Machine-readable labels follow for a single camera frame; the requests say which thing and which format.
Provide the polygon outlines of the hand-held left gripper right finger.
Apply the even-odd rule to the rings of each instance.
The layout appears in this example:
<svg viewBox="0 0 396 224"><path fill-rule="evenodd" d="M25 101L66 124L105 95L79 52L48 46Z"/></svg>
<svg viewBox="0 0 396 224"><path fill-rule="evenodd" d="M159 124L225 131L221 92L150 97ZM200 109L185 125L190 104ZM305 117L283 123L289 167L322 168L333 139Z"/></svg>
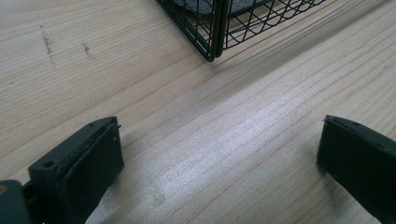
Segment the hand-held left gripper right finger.
<svg viewBox="0 0 396 224"><path fill-rule="evenodd" d="M396 224L396 141L326 116L317 163L382 224Z"/></svg>

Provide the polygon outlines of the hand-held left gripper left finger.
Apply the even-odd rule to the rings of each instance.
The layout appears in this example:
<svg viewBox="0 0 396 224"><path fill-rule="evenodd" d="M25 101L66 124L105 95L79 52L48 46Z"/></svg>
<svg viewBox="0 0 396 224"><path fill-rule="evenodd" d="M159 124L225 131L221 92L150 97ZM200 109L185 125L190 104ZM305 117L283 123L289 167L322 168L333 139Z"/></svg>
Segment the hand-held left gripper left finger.
<svg viewBox="0 0 396 224"><path fill-rule="evenodd" d="M85 224L124 167L118 119L93 121L29 166L32 224Z"/></svg>

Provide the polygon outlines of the black wire basket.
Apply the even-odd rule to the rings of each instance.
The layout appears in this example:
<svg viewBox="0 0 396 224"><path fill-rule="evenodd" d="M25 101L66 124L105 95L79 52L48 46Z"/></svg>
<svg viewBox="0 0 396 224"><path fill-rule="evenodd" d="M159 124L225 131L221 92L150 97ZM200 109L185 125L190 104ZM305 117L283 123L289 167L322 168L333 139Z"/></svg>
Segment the black wire basket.
<svg viewBox="0 0 396 224"><path fill-rule="evenodd" d="M203 57L232 48L326 0L156 0Z"/></svg>

